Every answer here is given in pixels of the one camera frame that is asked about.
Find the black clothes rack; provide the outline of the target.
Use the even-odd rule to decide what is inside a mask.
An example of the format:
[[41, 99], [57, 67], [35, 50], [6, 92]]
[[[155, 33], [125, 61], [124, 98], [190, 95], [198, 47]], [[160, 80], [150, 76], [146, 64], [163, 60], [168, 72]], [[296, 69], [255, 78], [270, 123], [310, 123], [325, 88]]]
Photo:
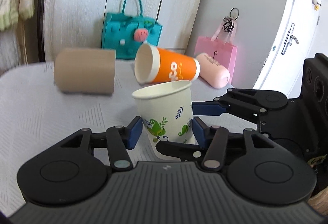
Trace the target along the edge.
[[38, 0], [37, 2], [37, 42], [38, 42], [38, 58], [40, 62], [44, 62], [46, 60], [45, 50], [44, 50], [44, 38], [43, 38], [44, 3], [45, 0]]

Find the tan cylindrical cup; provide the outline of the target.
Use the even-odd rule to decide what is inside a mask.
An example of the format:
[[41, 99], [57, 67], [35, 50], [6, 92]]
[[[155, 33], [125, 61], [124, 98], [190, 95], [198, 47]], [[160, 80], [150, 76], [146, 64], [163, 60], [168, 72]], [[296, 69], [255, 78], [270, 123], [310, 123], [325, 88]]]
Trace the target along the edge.
[[66, 93], [111, 95], [115, 85], [116, 52], [100, 48], [65, 48], [57, 55], [53, 74]]

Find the teal felt handbag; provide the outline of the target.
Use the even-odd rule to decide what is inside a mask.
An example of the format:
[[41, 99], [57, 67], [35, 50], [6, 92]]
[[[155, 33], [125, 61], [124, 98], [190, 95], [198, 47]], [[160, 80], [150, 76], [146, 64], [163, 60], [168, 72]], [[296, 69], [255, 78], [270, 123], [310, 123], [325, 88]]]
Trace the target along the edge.
[[101, 47], [105, 50], [114, 50], [117, 59], [135, 59], [139, 47], [144, 42], [157, 46], [162, 32], [162, 25], [159, 22], [143, 15], [142, 0], [138, 0], [139, 15], [126, 15], [127, 1], [123, 1], [120, 13], [108, 12], [103, 23]]

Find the orange paper cup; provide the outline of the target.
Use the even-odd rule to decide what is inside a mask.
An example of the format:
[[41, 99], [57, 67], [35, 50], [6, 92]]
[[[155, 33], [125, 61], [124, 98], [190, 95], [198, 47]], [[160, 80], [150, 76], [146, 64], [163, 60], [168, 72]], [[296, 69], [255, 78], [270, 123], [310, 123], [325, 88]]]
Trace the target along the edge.
[[194, 81], [200, 75], [200, 63], [193, 57], [144, 43], [136, 53], [134, 75], [140, 84]]

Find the pink gift bag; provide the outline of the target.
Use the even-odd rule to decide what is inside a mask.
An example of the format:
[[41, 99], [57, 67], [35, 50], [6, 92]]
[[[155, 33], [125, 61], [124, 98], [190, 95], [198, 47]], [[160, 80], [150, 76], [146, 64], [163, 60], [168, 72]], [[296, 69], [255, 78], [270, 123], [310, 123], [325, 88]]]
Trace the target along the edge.
[[211, 37], [198, 36], [194, 50], [194, 55], [207, 53], [228, 69], [229, 83], [232, 81], [237, 56], [237, 47], [233, 44], [236, 31], [235, 20], [229, 18], [226, 22], [222, 21]]

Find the pink plastic cup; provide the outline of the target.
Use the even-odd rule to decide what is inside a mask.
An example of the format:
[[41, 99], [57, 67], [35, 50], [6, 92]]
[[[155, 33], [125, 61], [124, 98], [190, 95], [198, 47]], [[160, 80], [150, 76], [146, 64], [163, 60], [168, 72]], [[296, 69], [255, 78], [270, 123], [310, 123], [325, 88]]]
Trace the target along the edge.
[[213, 88], [225, 87], [230, 80], [230, 73], [223, 65], [206, 53], [196, 56], [200, 63], [200, 76]]

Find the white paper cup green pattern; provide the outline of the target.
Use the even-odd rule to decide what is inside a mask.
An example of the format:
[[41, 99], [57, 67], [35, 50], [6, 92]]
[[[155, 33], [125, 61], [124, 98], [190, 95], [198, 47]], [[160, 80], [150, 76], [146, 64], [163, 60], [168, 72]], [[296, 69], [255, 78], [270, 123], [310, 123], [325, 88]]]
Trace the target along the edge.
[[177, 160], [159, 153], [160, 142], [192, 144], [195, 142], [191, 85], [189, 80], [171, 81], [141, 88], [132, 93], [137, 112], [155, 155], [161, 160]]

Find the white patterned tablecloth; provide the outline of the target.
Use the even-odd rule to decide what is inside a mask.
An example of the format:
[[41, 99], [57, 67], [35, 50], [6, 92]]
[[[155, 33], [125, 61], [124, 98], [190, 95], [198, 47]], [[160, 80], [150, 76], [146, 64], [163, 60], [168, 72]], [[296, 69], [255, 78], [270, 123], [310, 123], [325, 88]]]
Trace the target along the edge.
[[140, 85], [132, 61], [117, 61], [110, 96], [64, 94], [55, 85], [54, 64], [34, 63], [1, 77], [1, 212], [24, 205], [17, 172], [26, 161], [82, 128], [104, 132], [137, 115], [132, 93]]

